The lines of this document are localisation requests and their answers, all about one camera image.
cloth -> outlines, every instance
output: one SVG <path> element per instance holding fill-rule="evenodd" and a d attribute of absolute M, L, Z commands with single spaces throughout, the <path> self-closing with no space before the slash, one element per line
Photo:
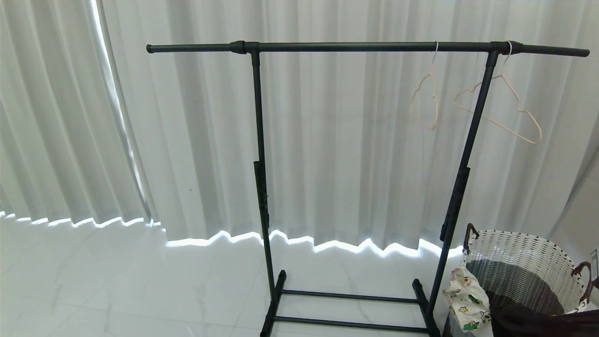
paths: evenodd
<path fill-rule="evenodd" d="M 451 271 L 449 288 L 443 290 L 443 299 L 463 331 L 490 331 L 491 312 L 489 297 L 478 280 L 466 268 Z"/>
<path fill-rule="evenodd" d="M 544 315 L 516 303 L 491 307 L 493 334 L 497 337 L 599 337 L 599 310 L 565 315 Z"/>

black fabric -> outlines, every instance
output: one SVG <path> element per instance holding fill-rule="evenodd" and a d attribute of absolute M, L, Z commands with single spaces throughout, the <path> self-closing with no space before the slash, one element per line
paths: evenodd
<path fill-rule="evenodd" d="M 564 307 L 547 282 L 522 267 L 492 260 L 473 260 L 466 268 L 479 280 L 497 309 L 517 304 L 539 314 L 559 315 Z"/>
<path fill-rule="evenodd" d="M 495 337 L 599 337 L 599 310 L 567 315 L 543 315 L 509 304 L 491 307 Z"/>

woven basket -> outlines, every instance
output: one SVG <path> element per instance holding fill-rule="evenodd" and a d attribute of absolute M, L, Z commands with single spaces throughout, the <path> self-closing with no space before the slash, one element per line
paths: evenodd
<path fill-rule="evenodd" d="M 517 303 L 546 315 L 583 311 L 593 287 L 592 280 L 583 283 L 580 278 L 591 264 L 574 267 L 551 241 L 523 233 L 477 231 L 473 224 L 466 229 L 462 266 L 479 280 L 494 310 Z M 453 337 L 473 336 L 462 331 L 453 316 L 448 320 Z"/>

wire hanger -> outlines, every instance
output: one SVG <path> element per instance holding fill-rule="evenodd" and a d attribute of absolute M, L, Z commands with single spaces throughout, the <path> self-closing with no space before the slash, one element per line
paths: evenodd
<path fill-rule="evenodd" d="M 420 91 L 424 81 L 426 81 L 426 79 L 430 77 L 430 79 L 432 80 L 432 84 L 433 84 L 432 98 L 435 101 L 435 122 L 433 123 L 432 126 L 429 126 L 422 120 L 422 118 L 420 118 L 420 110 L 416 114 L 416 118 L 418 118 L 418 121 L 420 122 L 420 124 L 424 125 L 429 130 L 434 130 L 437 127 L 437 120 L 439 119 L 439 99 L 437 97 L 437 81 L 435 80 L 435 76 L 432 74 L 432 71 L 434 69 L 434 64 L 435 64 L 435 58 L 437 57 L 438 50 L 439 50 L 439 42 L 437 42 L 437 47 L 435 48 L 435 55 L 432 57 L 431 68 L 429 69 L 428 74 L 420 81 L 420 84 L 418 85 L 418 89 L 416 89 L 416 91 L 414 91 L 414 94 L 412 95 L 412 100 L 410 101 L 410 113 L 411 113 L 412 106 L 414 104 L 414 98 L 416 98 L 416 94 L 418 94 L 418 92 Z"/>
<path fill-rule="evenodd" d="M 508 79 L 506 78 L 506 75 L 505 75 L 505 72 L 506 72 L 506 62 L 510 58 L 510 56 L 512 55 L 512 42 L 508 41 L 508 43 L 510 44 L 510 53 L 507 55 L 506 59 L 503 61 L 503 67 L 501 68 L 501 74 L 499 74 L 497 76 L 494 76 L 494 77 L 491 77 L 491 80 L 498 79 L 500 77 L 503 79 L 503 81 L 507 84 L 508 88 L 510 88 L 510 91 L 514 94 L 514 96 L 516 97 L 516 99 L 518 101 L 518 105 L 516 106 L 518 112 L 525 112 L 528 115 L 528 117 L 530 117 L 530 119 L 533 120 L 534 125 L 537 127 L 537 129 L 539 131 L 539 139 L 538 140 L 530 140 L 530 139 L 528 139 L 528 138 L 526 138 L 524 136 L 521 136 L 520 134 L 512 131 L 511 129 L 505 127 L 504 125 L 500 124 L 499 122 L 497 122 L 497 121 L 495 121 L 495 120 L 493 120 L 491 118 L 488 118 L 486 116 L 482 116 L 482 118 L 486 119 L 487 121 L 490 121 L 491 123 L 493 123 L 493 124 L 497 125 L 498 127 L 506 130 L 507 132 L 513 134 L 514 136 L 516 136 L 516 137 L 518 137 L 518 138 L 520 138 L 522 140 L 525 140 L 528 143 L 537 144 L 537 143 L 539 143 L 543 139 L 543 130 L 541 130 L 541 126 L 539 125 L 539 123 L 537 123 L 537 120 L 534 118 L 534 116 L 528 110 L 524 110 L 524 109 L 520 108 L 520 96 L 518 96 L 518 94 L 516 93 L 516 90 L 514 89 L 514 87 L 512 86 L 512 84 L 508 81 Z M 468 111 L 470 113 L 474 113 L 474 111 L 472 111 L 470 109 L 467 109 L 467 108 L 459 105 L 457 103 L 457 100 L 458 100 L 458 97 L 460 97 L 462 94 L 464 94 L 466 92 L 472 92 L 473 93 L 476 90 L 476 88 L 480 86 L 481 83 L 482 82 L 477 83 L 472 88 L 472 90 L 464 90 L 464 91 L 460 92 L 458 95 L 456 95 L 456 97 L 453 99 L 453 105 L 459 107 L 462 110 Z"/>

vertical pole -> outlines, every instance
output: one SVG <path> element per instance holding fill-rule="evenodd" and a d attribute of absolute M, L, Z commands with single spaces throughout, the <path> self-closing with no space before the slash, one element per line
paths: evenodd
<path fill-rule="evenodd" d="M 474 108 L 474 116 L 472 117 L 472 122 L 470 123 L 470 130 L 468 131 L 468 137 L 466 138 L 466 144 L 464 145 L 462 160 L 459 163 L 458 175 L 455 179 L 451 199 L 449 200 L 449 207 L 447 208 L 445 223 L 443 224 L 442 230 L 442 235 L 444 232 L 443 248 L 441 249 L 441 256 L 439 256 L 437 273 L 435 274 L 435 281 L 432 283 L 431 297 L 429 298 L 428 309 L 426 310 L 426 314 L 430 317 L 432 317 L 432 312 L 435 309 L 435 302 L 437 301 L 439 288 L 441 287 L 441 279 L 445 271 L 447 255 L 449 253 L 449 249 L 451 248 L 453 232 L 455 231 L 459 209 L 462 205 L 462 199 L 464 198 L 464 191 L 466 189 L 466 182 L 468 181 L 468 174 L 470 172 L 470 169 L 468 168 L 468 160 L 470 160 L 470 154 L 472 153 L 472 147 L 474 145 L 474 138 L 476 137 L 476 131 L 479 128 L 480 118 L 483 114 L 483 108 L 485 106 L 487 93 L 489 92 L 489 86 L 491 85 L 491 79 L 493 77 L 495 65 L 497 64 L 498 56 L 499 52 L 496 50 L 489 52 L 489 55 L 487 56 L 485 75 L 483 76 L 483 81 L 480 85 L 479 97 Z"/>
<path fill-rule="evenodd" d="M 268 233 L 266 163 L 264 161 L 264 123 L 262 121 L 262 89 L 260 84 L 260 53 L 259 51 L 254 50 L 251 54 L 254 75 L 254 101 L 256 104 L 256 130 L 258 133 L 258 161 L 254 162 L 254 174 L 256 175 L 256 189 L 258 190 L 258 206 L 260 208 L 264 255 L 266 256 L 268 288 L 270 290 L 270 299 L 272 302 L 275 302 L 276 294 L 274 289 L 273 255 L 270 251 L 270 237 Z"/>

